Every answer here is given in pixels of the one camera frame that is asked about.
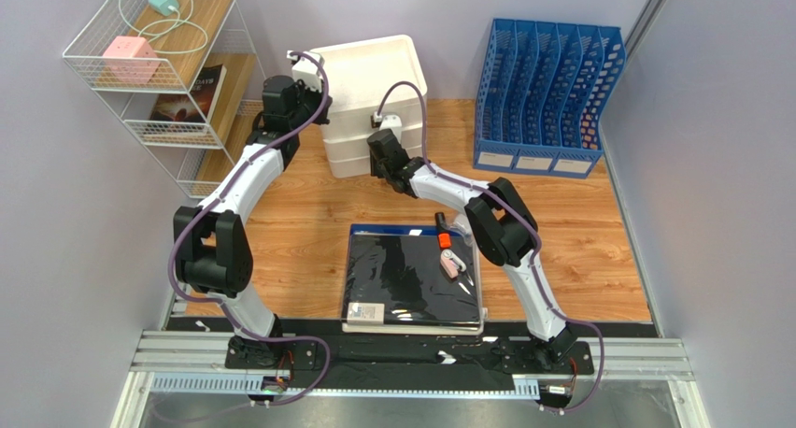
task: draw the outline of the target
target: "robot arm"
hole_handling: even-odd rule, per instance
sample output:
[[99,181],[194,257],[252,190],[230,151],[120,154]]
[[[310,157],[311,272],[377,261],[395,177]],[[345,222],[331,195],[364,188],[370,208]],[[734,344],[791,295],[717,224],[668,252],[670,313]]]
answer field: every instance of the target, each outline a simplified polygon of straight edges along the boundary
[[[531,266],[535,247],[533,240],[510,215],[498,219],[494,210],[500,208],[482,192],[489,189],[500,196],[535,228],[536,221],[511,182],[505,178],[498,178],[492,183],[471,180],[434,165],[435,173],[421,158],[409,159],[391,130],[374,133],[368,138],[368,145],[372,175],[387,180],[398,193],[431,199],[466,215],[466,219],[459,217],[457,221],[465,221],[465,228],[474,235],[481,253],[491,263],[503,268],[525,312],[529,333],[547,343],[551,361],[562,357],[576,338],[566,322],[547,307],[539,293],[532,267],[540,276],[547,295],[552,296],[538,256]],[[440,172],[458,183],[440,178]],[[551,302],[561,312],[552,297]]]
[[[319,63],[322,58],[309,53]],[[197,207],[181,207],[174,217],[175,239],[202,208],[219,201],[191,230],[180,246],[176,272],[180,281],[196,291],[218,299],[241,326],[259,336],[281,335],[278,318],[249,285],[252,257],[244,225],[261,196],[290,164],[300,146],[299,136],[288,138],[278,147],[264,150],[307,121],[321,103],[321,78],[318,68],[302,58],[292,58],[292,78],[275,76],[263,84],[263,111],[252,124],[251,135],[240,161],[219,188]],[[313,121],[328,123],[328,106]],[[203,239],[214,235],[215,246]],[[248,338],[236,327],[237,335]]]

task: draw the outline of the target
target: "white storage box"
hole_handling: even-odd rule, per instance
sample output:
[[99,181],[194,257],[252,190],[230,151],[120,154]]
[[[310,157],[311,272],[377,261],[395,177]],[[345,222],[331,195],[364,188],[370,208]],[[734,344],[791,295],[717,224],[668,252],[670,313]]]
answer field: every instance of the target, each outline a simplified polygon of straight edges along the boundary
[[[413,82],[423,99],[426,97],[426,80],[409,36],[364,40],[312,51],[323,56],[329,95],[333,98],[330,123],[320,127],[326,140],[372,134],[370,116],[395,82]],[[391,93],[383,112],[397,114],[404,126],[422,122],[418,96],[406,86]]]
[[[405,127],[401,130],[401,146],[405,149],[422,146],[422,123]],[[326,148],[326,158],[330,162],[341,162],[350,159],[359,159],[370,155],[367,147],[367,137],[376,129],[371,129],[370,133],[363,136],[350,136],[348,138],[338,138],[336,140],[323,140],[323,147]]]
[[[406,149],[409,158],[420,157],[423,155],[422,146]],[[370,174],[370,153],[365,157],[356,159],[342,160],[338,162],[329,161],[329,166],[332,168],[332,176],[336,178],[350,178],[352,176],[361,176],[363,174]]]

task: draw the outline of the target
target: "white cable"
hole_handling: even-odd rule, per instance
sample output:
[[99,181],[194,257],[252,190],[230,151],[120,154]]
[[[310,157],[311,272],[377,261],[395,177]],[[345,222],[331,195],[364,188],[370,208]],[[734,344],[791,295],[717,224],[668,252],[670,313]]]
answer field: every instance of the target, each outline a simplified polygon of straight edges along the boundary
[[189,54],[189,53],[192,53],[192,52],[197,52],[198,50],[203,50],[207,46],[207,43],[210,41],[210,36],[207,35],[207,31],[205,31],[205,28],[203,28],[202,26],[199,26],[198,24],[194,23],[193,21],[180,20],[180,19],[164,19],[164,20],[160,20],[160,21],[153,21],[152,23],[144,26],[144,28],[140,30],[141,33],[139,33],[139,34],[143,34],[143,32],[146,31],[152,25],[155,25],[155,24],[158,24],[158,23],[165,23],[167,21],[181,21],[184,24],[187,24],[189,26],[193,26],[194,28],[196,28],[199,31],[201,31],[202,35],[205,36],[205,43],[203,43],[200,47],[194,48],[192,50],[184,50],[184,51],[161,51],[161,50],[155,50],[155,52],[157,52],[158,54]]
[[[134,31],[138,32],[138,36],[150,36],[150,37],[152,37],[149,40],[150,42],[153,41],[153,40],[157,40],[158,38],[160,38],[162,36],[165,36],[166,34],[170,33],[171,31],[174,31],[175,29],[179,28],[179,26],[182,26],[183,24],[188,24],[190,26],[193,26],[194,28],[196,28],[199,31],[201,31],[202,35],[205,36],[205,43],[203,43],[202,46],[200,46],[198,48],[194,48],[192,50],[184,50],[184,51],[155,50],[155,52],[158,53],[158,54],[190,54],[192,52],[197,52],[199,50],[203,50],[207,46],[207,43],[209,43],[210,37],[207,35],[207,31],[205,31],[205,28],[203,28],[202,26],[199,26],[198,24],[190,21],[191,17],[193,16],[193,8],[194,8],[194,6],[193,6],[193,0],[188,0],[188,1],[190,3],[190,6],[191,6],[191,11],[188,12],[188,17],[186,17],[184,20],[180,16],[179,9],[177,9],[175,7],[170,7],[169,8],[170,10],[172,10],[172,11],[177,13],[177,18],[176,19],[163,19],[163,20],[153,21],[152,23],[144,26],[141,29],[138,29],[135,26],[133,26],[133,24],[130,23],[127,20],[126,17],[124,17],[124,12],[121,10],[121,0],[119,0],[119,3],[118,3],[119,4],[118,5],[118,7],[119,7],[119,15],[121,17],[121,20],[124,21],[124,23],[128,27],[130,27],[130,29],[133,29]],[[147,32],[147,29],[149,29],[151,26],[154,26],[155,24],[158,24],[158,23],[166,23],[166,22],[169,22],[169,21],[173,22],[174,24],[172,24],[171,27],[168,28],[167,30],[162,31],[160,33],[148,33]]]
[[[173,7],[173,6],[169,7],[169,9],[171,9],[172,12],[176,12],[177,13],[177,20],[179,20],[179,21],[175,21],[174,24],[172,24],[170,28],[166,29],[162,33],[159,33],[155,37],[151,38],[149,40],[150,43],[155,41],[155,40],[157,40],[157,39],[159,39],[159,38],[161,38],[161,36],[165,36],[166,34],[170,33],[172,30],[176,29],[178,26],[180,26],[182,24],[182,18],[180,17],[179,9],[177,9],[176,7]],[[155,23],[163,23],[163,20],[156,21]],[[152,24],[144,26],[144,28],[146,29],[146,28],[149,28],[150,26],[152,26]],[[143,32],[139,31],[138,32],[138,36],[141,37],[141,34],[143,34]]]

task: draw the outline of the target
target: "pink power adapter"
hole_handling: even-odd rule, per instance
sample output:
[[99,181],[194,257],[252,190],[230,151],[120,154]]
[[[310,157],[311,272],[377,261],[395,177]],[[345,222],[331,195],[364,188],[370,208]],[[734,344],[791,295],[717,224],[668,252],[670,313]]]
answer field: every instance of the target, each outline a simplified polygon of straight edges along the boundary
[[118,36],[113,39],[102,57],[113,76],[129,84],[146,84],[155,74],[160,62],[133,59],[157,59],[158,55],[144,37]]

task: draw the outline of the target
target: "teal charger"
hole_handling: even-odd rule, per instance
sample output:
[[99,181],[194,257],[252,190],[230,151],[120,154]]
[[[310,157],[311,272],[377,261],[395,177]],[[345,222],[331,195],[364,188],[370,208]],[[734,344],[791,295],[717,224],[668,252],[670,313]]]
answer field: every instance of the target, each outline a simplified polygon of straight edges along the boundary
[[149,5],[164,17],[168,17],[179,9],[177,0],[149,0]]

